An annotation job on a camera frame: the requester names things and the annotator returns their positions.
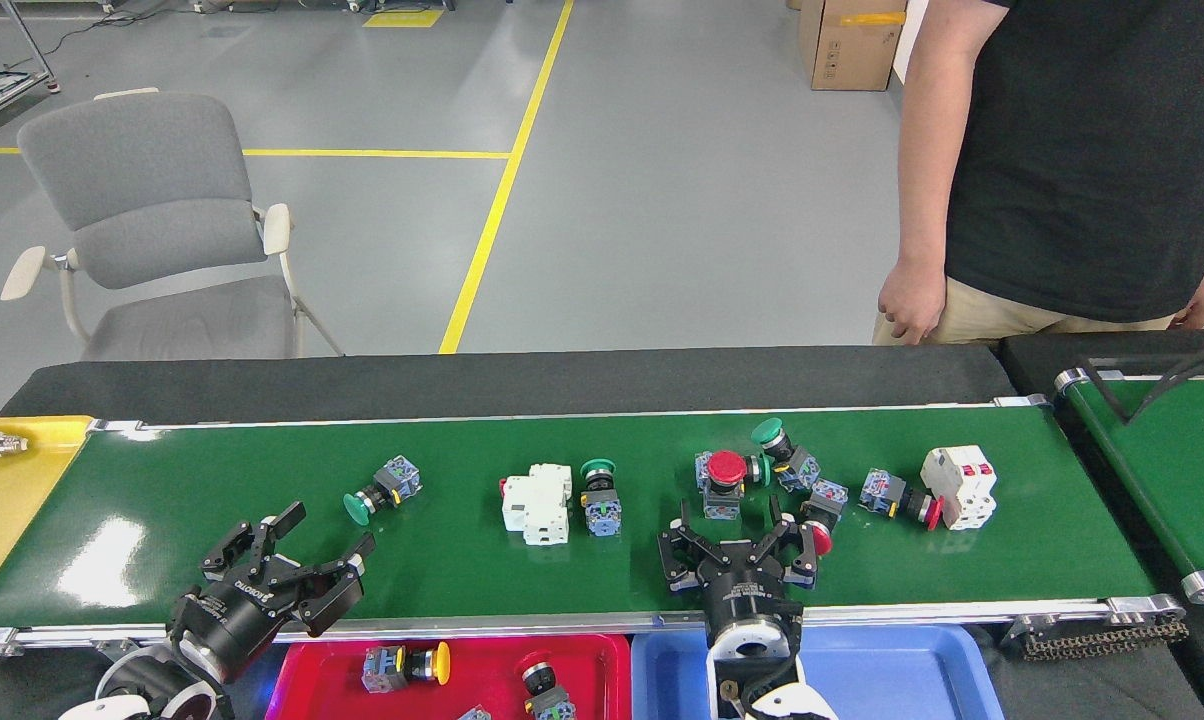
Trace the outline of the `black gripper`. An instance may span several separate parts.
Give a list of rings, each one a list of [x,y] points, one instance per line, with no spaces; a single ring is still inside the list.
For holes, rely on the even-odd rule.
[[[364,533],[341,557],[315,566],[276,556],[276,543],[305,517],[302,501],[295,501],[281,514],[240,523],[201,561],[203,591],[182,596],[173,606],[169,642],[219,683],[241,678],[287,620],[295,618],[317,638],[362,597],[364,560],[374,551],[372,533]]]
[[[777,495],[768,497],[767,511],[774,527],[752,543],[752,563],[733,562],[721,544],[695,532],[685,500],[679,502],[679,515],[659,535],[669,592],[702,589],[708,641],[718,641],[740,621],[771,620],[786,630],[802,620],[804,607],[787,598],[783,582],[814,588],[818,559],[825,553],[825,524],[804,512],[795,518],[781,511]]]

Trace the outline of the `person's right hand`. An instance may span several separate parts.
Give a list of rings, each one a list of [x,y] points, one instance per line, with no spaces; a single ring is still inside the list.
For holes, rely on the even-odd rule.
[[[922,346],[946,302],[944,259],[901,258],[878,293],[873,346]]]

